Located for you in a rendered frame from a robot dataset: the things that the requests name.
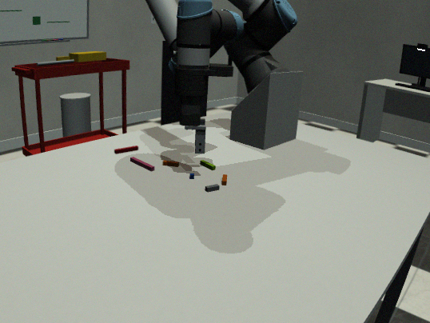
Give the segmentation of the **lime green rod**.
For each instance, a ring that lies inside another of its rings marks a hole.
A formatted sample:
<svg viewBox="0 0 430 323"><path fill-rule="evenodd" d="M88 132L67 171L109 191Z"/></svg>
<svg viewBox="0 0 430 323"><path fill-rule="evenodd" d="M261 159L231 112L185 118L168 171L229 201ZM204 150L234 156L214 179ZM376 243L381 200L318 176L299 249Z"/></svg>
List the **lime green rod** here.
<svg viewBox="0 0 430 323"><path fill-rule="evenodd" d="M213 165L211 163L208 163L207 161L204 161L204 160L200 161L200 165L203 165L204 167L206 167L208 169L211 169L211 170L215 170L216 169L215 165Z"/></svg>

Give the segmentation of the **red rod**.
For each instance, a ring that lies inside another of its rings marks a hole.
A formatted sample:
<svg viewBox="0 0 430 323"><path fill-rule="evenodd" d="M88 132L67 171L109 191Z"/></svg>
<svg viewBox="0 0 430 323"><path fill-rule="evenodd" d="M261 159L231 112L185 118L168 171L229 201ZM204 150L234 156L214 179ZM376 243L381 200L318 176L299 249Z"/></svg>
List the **red rod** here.
<svg viewBox="0 0 430 323"><path fill-rule="evenodd" d="M134 151L134 150L138 150L138 146L131 146L131 147L126 147L126 148L116 149L116 150L114 150L114 153L120 154L120 153L125 153L125 152L129 152L129 151Z"/></svg>

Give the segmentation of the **pink rod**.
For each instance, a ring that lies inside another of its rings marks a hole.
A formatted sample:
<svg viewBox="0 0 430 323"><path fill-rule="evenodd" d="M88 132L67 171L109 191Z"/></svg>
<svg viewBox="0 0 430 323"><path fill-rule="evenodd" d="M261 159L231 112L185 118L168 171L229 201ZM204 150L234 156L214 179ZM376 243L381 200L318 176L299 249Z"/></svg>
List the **pink rod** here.
<svg viewBox="0 0 430 323"><path fill-rule="evenodd" d="M132 157L132 158L130 158L130 161L143 167L143 168L145 168L145 169L147 169L147 170L149 170L149 171L154 171L154 166L152 166L146 162L143 162L137 158Z"/></svg>

